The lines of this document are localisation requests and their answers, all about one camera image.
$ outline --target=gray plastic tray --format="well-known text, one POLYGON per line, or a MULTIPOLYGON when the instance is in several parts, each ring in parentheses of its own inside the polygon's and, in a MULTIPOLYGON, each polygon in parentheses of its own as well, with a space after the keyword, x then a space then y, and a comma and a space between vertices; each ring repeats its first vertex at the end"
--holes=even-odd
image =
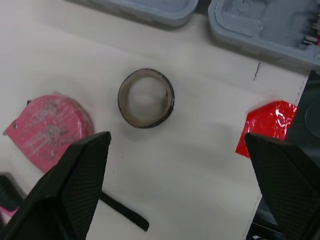
POLYGON ((319 0, 212 0, 208 9, 219 40, 320 71, 320 47, 302 43, 318 13, 319 0))
POLYGON ((193 15, 198 0, 75 0, 99 5, 117 13, 125 13, 137 19, 172 27, 187 23, 193 15))

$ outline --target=black cable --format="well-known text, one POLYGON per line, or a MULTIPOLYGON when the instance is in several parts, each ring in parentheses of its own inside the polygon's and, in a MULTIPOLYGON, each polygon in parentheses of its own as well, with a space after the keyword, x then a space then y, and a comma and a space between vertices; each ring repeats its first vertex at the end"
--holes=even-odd
POLYGON ((149 228, 149 222, 145 220, 142 216, 137 214, 136 212, 132 211, 131 209, 127 208, 120 202, 114 200, 112 197, 105 194, 103 191, 100 195, 100 200, 107 204, 109 207, 129 219, 131 222, 133 222, 135 225, 137 225, 139 228, 144 230, 145 232, 148 231, 149 228))

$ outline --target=tape roll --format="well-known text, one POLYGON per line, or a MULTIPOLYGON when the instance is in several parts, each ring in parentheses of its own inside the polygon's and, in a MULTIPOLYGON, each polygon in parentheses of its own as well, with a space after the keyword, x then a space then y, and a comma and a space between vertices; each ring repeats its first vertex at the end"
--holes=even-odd
POLYGON ((121 115, 128 124, 139 129, 150 129, 162 124, 172 113, 175 105, 175 92, 170 81, 161 72, 151 68, 143 68, 130 74, 121 84, 118 92, 118 106, 121 115), (141 120, 136 118, 128 106, 129 92, 131 87, 142 78, 153 78, 161 82, 165 88, 165 97, 163 101, 163 111, 151 120, 141 120))

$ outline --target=pink object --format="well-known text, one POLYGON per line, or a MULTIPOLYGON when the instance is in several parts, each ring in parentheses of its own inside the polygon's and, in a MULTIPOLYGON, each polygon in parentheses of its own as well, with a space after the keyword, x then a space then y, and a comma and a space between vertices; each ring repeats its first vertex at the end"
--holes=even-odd
POLYGON ((16 211, 18 211, 18 209, 14 210, 14 211, 8 211, 7 209, 0 206, 0 211, 7 214, 9 217, 13 217, 13 215, 15 215, 15 213, 16 213, 16 211))
POLYGON ((274 101, 249 112, 235 152, 250 158, 245 143, 246 133, 261 134, 285 140, 288 135, 288 128, 291 127, 296 113, 297 106, 286 101, 274 101))
POLYGON ((86 111, 63 95, 31 101, 5 133, 43 173, 54 167, 70 144, 94 133, 86 111))

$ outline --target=white table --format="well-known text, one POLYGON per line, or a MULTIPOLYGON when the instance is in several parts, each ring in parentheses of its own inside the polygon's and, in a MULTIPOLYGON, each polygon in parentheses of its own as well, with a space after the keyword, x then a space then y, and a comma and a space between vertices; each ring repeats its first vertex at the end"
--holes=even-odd
MULTIPOLYGON (((99 202, 88 240, 239 240, 261 194, 249 159, 234 153, 248 111, 282 99, 297 104, 307 71, 290 71, 217 47, 194 15, 165 30, 62 0, 2 1, 0 128, 26 101, 75 98, 96 132, 111 131, 103 189, 150 222, 147 233, 99 202), (117 106, 122 81, 154 68, 176 96, 159 127, 129 126, 117 106)), ((8 137, 0 170, 28 193, 42 176, 8 137)))

